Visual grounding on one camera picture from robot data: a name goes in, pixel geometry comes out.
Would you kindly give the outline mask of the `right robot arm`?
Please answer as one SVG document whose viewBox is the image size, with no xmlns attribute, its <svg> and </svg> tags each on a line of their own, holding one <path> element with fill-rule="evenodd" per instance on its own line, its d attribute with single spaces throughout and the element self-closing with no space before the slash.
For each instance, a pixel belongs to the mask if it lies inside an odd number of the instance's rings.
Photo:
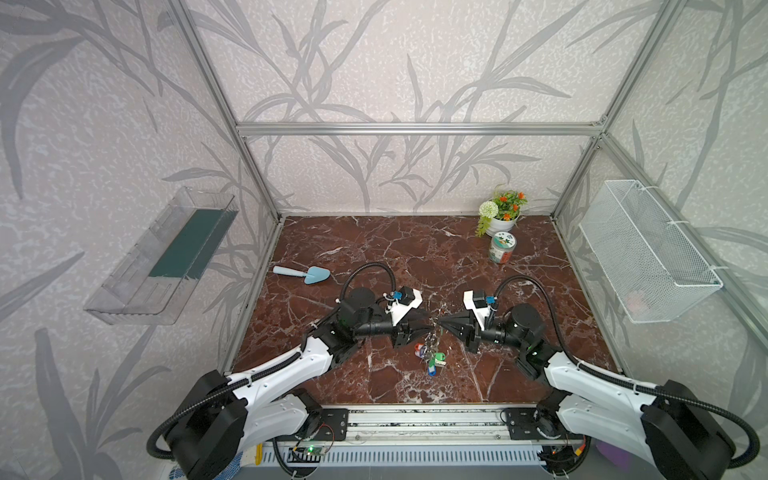
<svg viewBox="0 0 768 480">
<path fill-rule="evenodd" d="M 551 390 L 538 405 L 545 427 L 615 446 L 647 461 L 666 479 L 720 479 L 757 458 L 756 430 L 738 415 L 699 400 L 685 385 L 642 382 L 577 358 L 558 324 L 553 326 L 557 341 L 545 338 L 544 322 L 529 303 L 500 314 L 503 290 L 517 282 L 546 290 L 533 277 L 513 275 L 491 296 L 466 292 L 464 312 L 438 323 L 472 353 L 483 342 L 515 350 L 524 376 Z"/>
</svg>

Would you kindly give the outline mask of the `metal key ring plate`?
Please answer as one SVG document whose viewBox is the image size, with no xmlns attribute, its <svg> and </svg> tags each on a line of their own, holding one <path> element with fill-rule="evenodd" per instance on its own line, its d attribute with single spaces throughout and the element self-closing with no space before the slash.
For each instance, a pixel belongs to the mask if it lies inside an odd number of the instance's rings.
<svg viewBox="0 0 768 480">
<path fill-rule="evenodd" d="M 435 323 L 434 329 L 414 347 L 415 356 L 424 364 L 426 374 L 429 377 L 437 376 L 440 370 L 447 365 L 447 354 L 440 349 L 443 331 L 444 329 Z M 446 365 L 444 367 L 439 367 L 434 364 L 433 355 L 437 352 L 446 355 Z"/>
</svg>

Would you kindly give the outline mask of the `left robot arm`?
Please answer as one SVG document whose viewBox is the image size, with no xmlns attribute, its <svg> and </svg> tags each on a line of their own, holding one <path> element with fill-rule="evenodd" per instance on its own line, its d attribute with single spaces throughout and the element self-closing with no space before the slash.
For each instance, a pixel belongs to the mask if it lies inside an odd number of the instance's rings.
<svg viewBox="0 0 768 480">
<path fill-rule="evenodd" d="M 389 291 L 377 295 L 345 283 L 335 306 L 293 349 L 249 370 L 201 376 L 149 435 L 147 454 L 175 462 L 187 479 L 214 479 L 257 444 L 319 430 L 323 408 L 301 384 L 342 365 L 370 337 L 387 337 L 399 348 L 431 329 L 422 292 L 398 286 L 387 264 L 377 266 Z"/>
</svg>

